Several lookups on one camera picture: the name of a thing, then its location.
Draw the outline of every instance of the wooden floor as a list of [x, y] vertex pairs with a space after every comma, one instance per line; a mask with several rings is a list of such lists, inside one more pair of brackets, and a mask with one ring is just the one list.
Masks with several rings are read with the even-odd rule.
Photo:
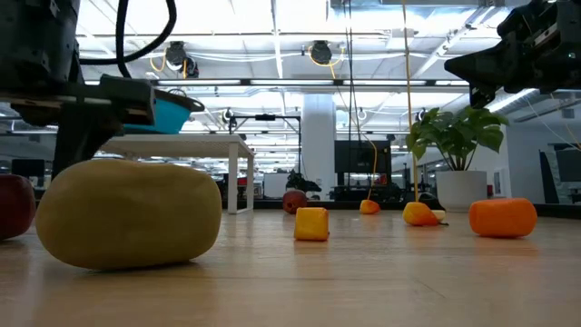
[[281, 211], [225, 215], [195, 263], [115, 273], [58, 262], [32, 229], [0, 243], [0, 325], [581, 326], [579, 221], [495, 240], [463, 215], [330, 217], [327, 243], [298, 243]]

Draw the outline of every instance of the plant pot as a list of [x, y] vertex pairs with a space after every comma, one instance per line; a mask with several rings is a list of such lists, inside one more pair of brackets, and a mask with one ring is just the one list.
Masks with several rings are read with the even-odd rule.
[[487, 173], [437, 172], [439, 203], [449, 212], [467, 213], [475, 201], [487, 199]]

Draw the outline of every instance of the orange vegetable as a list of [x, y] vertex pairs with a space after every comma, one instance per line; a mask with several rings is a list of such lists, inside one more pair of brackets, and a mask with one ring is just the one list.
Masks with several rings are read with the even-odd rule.
[[299, 241], [327, 241], [329, 212], [325, 208], [299, 208], [295, 218], [294, 238]]
[[371, 200], [361, 201], [361, 206], [359, 207], [359, 212], [361, 214], [375, 214], [381, 211], [379, 204]]
[[472, 231], [486, 237], [527, 236], [537, 224], [537, 211], [527, 199], [477, 201], [469, 215]]
[[413, 226], [437, 226], [439, 220], [424, 203], [408, 203], [403, 210], [403, 220]]

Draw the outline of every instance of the white table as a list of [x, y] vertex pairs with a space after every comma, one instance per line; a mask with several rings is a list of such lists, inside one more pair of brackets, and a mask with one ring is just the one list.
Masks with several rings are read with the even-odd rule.
[[[132, 134], [112, 138], [101, 150], [125, 157], [228, 158], [228, 213], [254, 208], [254, 152], [238, 135]], [[244, 210], [238, 210], [238, 158], [248, 159]]]

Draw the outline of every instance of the blue container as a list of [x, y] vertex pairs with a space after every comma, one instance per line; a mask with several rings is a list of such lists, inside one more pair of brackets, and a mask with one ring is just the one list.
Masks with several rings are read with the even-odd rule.
[[179, 134], [183, 124], [190, 117], [189, 110], [160, 98], [156, 100], [153, 110], [155, 125], [126, 124], [126, 132], [130, 133], [128, 130], [133, 130], [143, 133]]

